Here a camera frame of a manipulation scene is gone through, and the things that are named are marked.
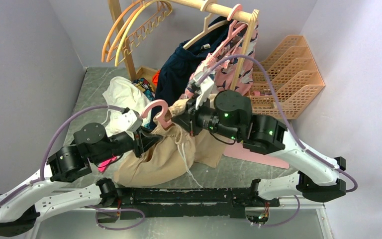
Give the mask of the pink notched hanger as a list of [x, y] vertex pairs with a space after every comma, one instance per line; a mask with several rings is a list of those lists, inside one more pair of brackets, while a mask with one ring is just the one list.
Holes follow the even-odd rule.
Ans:
[[141, 112], [141, 115], [140, 115], [141, 118], [142, 119], [146, 118], [149, 115], [150, 111], [155, 107], [161, 107], [161, 111], [155, 115], [156, 121], [159, 123], [159, 125], [161, 125], [163, 129], [167, 130], [173, 125], [173, 123], [171, 119], [169, 120], [165, 119], [165, 116], [168, 113], [169, 107], [167, 102], [164, 100], [154, 100], [151, 103], [149, 103]]

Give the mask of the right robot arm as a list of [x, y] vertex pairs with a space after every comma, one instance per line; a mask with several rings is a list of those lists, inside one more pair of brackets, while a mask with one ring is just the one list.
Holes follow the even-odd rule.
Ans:
[[253, 113], [250, 99], [238, 92], [222, 91], [201, 106], [196, 98], [189, 99], [172, 120], [192, 136], [207, 130], [226, 137], [227, 144], [242, 143], [250, 152], [276, 157], [297, 169], [285, 177], [254, 180], [248, 194], [254, 206], [282, 196], [301, 195], [324, 203], [346, 194], [346, 182], [340, 178], [346, 168], [343, 157], [316, 152], [276, 118]]

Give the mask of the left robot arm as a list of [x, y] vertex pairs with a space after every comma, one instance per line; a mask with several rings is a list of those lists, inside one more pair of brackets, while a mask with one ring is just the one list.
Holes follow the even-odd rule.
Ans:
[[133, 152], [140, 157], [162, 139], [140, 126], [129, 135], [125, 132], [107, 136], [102, 124], [92, 122], [74, 133], [73, 142], [52, 154], [39, 170], [12, 191], [0, 195], [0, 236], [14, 237], [32, 229], [37, 222], [60, 213], [88, 206], [111, 207], [119, 204], [122, 192], [108, 178], [69, 193], [52, 195], [92, 172], [115, 156]]

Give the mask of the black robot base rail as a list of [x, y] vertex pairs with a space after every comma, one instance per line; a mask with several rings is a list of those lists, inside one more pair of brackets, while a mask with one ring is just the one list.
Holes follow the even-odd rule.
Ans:
[[256, 189], [259, 182], [259, 179], [253, 180], [248, 188], [166, 189], [117, 187], [111, 180], [103, 178], [97, 182], [102, 190], [98, 205], [141, 210], [147, 218], [229, 216], [244, 219], [249, 208], [280, 205], [277, 198], [265, 200], [259, 197]]

